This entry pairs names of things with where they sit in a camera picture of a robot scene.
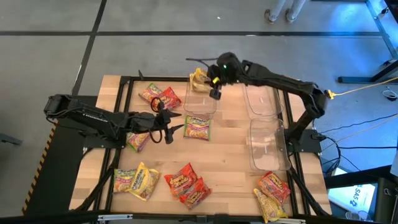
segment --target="plastic container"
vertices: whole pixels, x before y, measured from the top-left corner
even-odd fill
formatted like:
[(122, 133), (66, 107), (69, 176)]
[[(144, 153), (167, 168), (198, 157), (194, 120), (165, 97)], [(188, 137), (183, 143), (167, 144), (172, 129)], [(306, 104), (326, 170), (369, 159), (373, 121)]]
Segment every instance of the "plastic container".
[(187, 82), (187, 92), (185, 94), (184, 110), (191, 115), (200, 117), (212, 117), (217, 110), (217, 102), (209, 96), (211, 88), (205, 91), (194, 89), (192, 78)]
[(288, 170), (283, 122), (279, 119), (252, 119), (249, 130), (252, 170)]
[(251, 119), (273, 117), (283, 111), (275, 88), (243, 85), (243, 93)]

